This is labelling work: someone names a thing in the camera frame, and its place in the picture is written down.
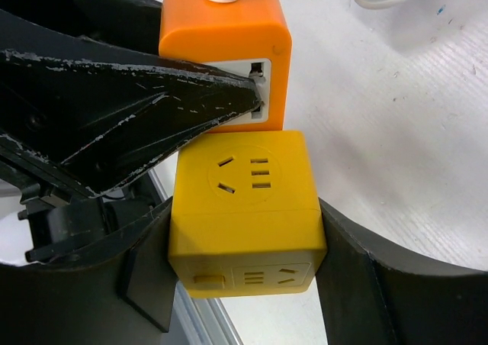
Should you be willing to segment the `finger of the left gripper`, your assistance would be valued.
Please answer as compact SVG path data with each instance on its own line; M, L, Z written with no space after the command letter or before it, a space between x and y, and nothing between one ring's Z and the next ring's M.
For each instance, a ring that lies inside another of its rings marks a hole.
M103 195L260 101L249 78L1 13L1 158L12 184Z

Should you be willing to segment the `yellow cube socket adapter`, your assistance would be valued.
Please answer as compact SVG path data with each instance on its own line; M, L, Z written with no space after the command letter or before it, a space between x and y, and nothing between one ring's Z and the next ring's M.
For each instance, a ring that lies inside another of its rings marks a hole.
M179 280L204 266L222 297L305 292L326 236L304 135L206 134L178 154L169 262Z

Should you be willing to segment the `aluminium rail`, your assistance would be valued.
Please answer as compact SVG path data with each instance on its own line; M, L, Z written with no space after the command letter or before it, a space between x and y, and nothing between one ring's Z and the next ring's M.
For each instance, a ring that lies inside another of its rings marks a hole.
M225 276L215 272L205 273L204 266L186 275L175 288L173 310L190 344L241 344L238 334L222 301L212 290L222 289Z

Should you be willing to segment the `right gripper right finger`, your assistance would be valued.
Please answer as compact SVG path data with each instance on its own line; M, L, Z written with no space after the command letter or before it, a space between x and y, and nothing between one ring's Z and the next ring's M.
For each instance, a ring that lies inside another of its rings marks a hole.
M408 250L320 202L330 344L485 344L487 273Z

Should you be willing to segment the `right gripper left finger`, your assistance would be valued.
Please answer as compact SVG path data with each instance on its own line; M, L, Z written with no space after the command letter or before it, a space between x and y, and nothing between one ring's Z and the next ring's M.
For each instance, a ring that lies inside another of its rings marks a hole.
M1 265L3 344L161 344L176 275L167 200L48 264Z

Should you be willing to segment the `orange power strip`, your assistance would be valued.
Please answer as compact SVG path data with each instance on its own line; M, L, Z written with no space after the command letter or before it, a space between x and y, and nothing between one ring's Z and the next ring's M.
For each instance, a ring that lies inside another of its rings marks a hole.
M256 81L262 103L216 132L282 129L291 51L280 0L162 2L160 56L208 64Z

